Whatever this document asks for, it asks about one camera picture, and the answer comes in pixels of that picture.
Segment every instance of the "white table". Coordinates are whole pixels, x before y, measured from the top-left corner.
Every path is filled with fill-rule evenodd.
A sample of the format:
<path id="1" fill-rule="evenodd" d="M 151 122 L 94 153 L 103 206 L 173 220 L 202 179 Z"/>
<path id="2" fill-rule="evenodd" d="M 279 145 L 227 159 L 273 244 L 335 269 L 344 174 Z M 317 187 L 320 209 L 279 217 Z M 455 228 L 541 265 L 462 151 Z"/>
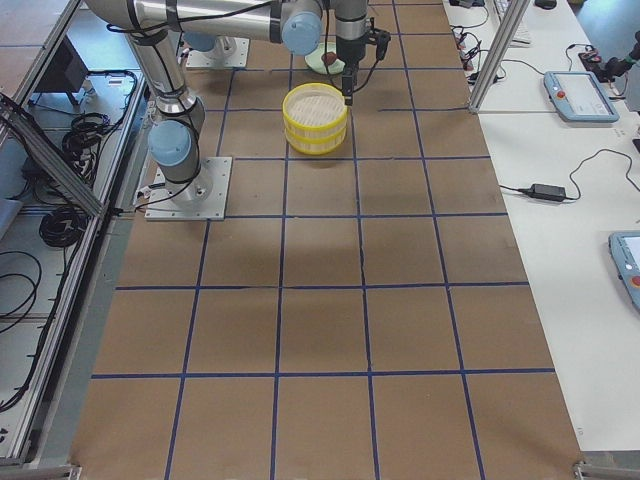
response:
<path id="1" fill-rule="evenodd" d="M 472 29 L 490 44 L 497 20 Z M 471 25 L 484 11 L 445 6 L 452 24 Z M 525 23 L 530 48 L 510 48 L 541 71 L 566 70 L 565 48 L 589 43 L 565 0 L 554 10 L 530 7 Z M 573 58 L 580 51 L 575 48 Z M 574 68 L 582 65 L 574 61 Z M 568 174 L 601 148 L 634 159 L 631 178 L 640 183 L 640 154 L 631 139 L 640 117 L 622 102 L 613 125 L 570 125 L 553 113 L 540 75 L 505 64 L 507 81 L 494 85 L 480 121 L 501 184 L 563 185 Z M 583 198 L 546 204 L 505 192 L 504 198 L 531 283 L 569 414 L 583 451 L 640 450 L 640 312 L 617 278 L 607 240 L 614 231 L 640 229 L 640 193 L 624 178 L 628 161 L 604 153 L 575 175 Z"/>

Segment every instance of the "keyboard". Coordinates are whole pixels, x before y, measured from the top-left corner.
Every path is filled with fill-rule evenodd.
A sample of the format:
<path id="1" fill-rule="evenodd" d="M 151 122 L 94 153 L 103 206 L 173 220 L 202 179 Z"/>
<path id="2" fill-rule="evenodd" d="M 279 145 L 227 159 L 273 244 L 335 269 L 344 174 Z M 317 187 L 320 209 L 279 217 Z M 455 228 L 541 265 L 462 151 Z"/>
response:
<path id="1" fill-rule="evenodd" d="M 509 0 L 493 0 L 493 6 L 496 9 L 498 18 L 502 22 L 505 12 L 509 7 Z M 531 34 L 523 22 L 518 25 L 518 30 L 511 40 L 511 47 L 528 47 L 531 45 Z"/>

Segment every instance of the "metal mounting plate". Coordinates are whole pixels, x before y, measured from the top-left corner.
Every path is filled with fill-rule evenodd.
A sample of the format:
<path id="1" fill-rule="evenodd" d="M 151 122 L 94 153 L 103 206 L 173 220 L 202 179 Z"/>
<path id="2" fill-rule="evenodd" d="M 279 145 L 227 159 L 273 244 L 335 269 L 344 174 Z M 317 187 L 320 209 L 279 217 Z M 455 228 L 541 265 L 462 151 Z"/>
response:
<path id="1" fill-rule="evenodd" d="M 188 207 L 176 204 L 173 200 L 150 205 L 146 209 L 145 218 L 150 221 L 224 220 L 232 163 L 231 157 L 205 158 L 202 161 L 201 174 L 209 175 L 213 179 L 213 190 L 209 196 L 203 201 L 191 203 Z M 164 182 L 164 175 L 158 169 L 154 183 L 162 182 Z M 165 189 L 154 190 L 149 201 L 155 202 L 167 197 Z"/>
<path id="2" fill-rule="evenodd" d="M 189 53 L 187 70 L 225 70 L 229 68 L 245 68 L 249 57 L 249 40 L 236 38 L 236 51 L 232 55 L 220 59 L 209 58 L 196 50 Z"/>

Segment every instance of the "metal frame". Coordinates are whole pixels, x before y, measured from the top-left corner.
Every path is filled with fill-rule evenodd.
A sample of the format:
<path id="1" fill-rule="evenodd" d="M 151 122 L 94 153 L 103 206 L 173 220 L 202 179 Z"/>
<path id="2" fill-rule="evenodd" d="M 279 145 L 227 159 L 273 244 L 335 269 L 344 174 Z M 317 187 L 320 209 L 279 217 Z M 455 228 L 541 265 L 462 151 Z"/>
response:
<path id="1" fill-rule="evenodd" d="M 489 55 L 481 67 L 480 75 L 476 81 L 471 97 L 469 99 L 469 110 L 472 113 L 479 113 L 480 106 L 493 85 L 493 79 L 500 68 L 500 63 L 504 58 L 507 49 L 513 40 L 518 25 L 522 21 L 524 12 L 529 7 L 531 0 L 511 0 L 511 4 L 500 22 L 500 27 L 493 39 Z"/>
<path id="2" fill-rule="evenodd" d="M 0 472 L 0 480 L 80 480 L 82 469 L 73 465 L 56 468 L 22 469 Z"/>
<path id="3" fill-rule="evenodd" d="M 596 467 L 587 463 L 577 463 L 573 471 L 578 480 L 597 478 L 600 480 L 640 480 L 640 470 L 626 468 Z"/>
<path id="4" fill-rule="evenodd" d="M 0 115 L 29 143 L 33 160 L 73 197 L 80 208 L 92 217 L 102 216 L 104 205 L 96 198 L 93 190 L 78 177 L 40 133 L 35 131 L 33 125 L 3 102 L 0 102 Z"/>

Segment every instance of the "yellow bowl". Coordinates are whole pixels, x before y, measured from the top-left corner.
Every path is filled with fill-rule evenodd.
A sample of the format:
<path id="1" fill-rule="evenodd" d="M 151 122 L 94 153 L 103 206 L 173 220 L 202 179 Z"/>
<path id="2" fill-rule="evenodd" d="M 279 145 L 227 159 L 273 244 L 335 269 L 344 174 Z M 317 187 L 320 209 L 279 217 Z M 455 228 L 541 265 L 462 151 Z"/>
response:
<path id="1" fill-rule="evenodd" d="M 299 152 L 322 155 L 338 148 L 347 133 L 342 93 L 324 83 L 294 88 L 282 102 L 285 137 Z"/>

